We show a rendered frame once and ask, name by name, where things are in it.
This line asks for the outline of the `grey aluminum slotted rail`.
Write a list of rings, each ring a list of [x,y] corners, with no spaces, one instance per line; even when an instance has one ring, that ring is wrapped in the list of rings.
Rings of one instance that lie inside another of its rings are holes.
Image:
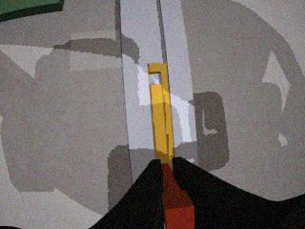
[[[119,12],[131,183],[155,160],[150,85],[161,84],[161,76],[149,73],[148,65],[157,62],[167,65],[174,157],[183,156],[198,165],[190,57],[180,0],[119,0]]]

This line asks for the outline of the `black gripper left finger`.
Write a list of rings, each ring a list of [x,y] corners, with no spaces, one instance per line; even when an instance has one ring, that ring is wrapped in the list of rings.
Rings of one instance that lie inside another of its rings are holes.
[[[164,229],[164,179],[160,160],[150,161],[127,194],[89,229]]]

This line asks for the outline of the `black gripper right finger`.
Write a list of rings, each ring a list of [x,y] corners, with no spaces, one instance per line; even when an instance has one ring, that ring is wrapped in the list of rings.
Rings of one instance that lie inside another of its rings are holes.
[[[305,194],[283,201],[260,198],[183,156],[173,157],[173,175],[194,203],[194,229],[305,229]]]

